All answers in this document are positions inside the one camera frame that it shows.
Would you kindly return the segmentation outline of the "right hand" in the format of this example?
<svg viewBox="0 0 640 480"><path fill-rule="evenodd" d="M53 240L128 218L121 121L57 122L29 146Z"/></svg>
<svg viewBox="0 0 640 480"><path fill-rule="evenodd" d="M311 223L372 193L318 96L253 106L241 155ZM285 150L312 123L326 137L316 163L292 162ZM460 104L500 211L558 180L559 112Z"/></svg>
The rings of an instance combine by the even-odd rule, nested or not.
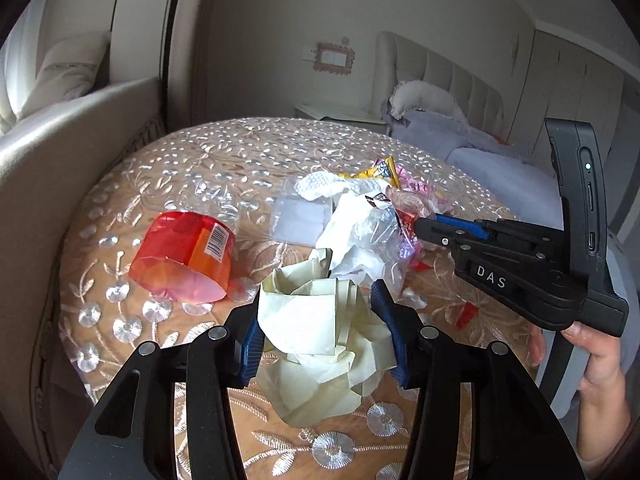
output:
<svg viewBox="0 0 640 480"><path fill-rule="evenodd" d="M620 340L574 322L561 332L575 347L586 350L589 360L579 383L582 404L599 413L626 412L625 375L620 367Z"/></svg>

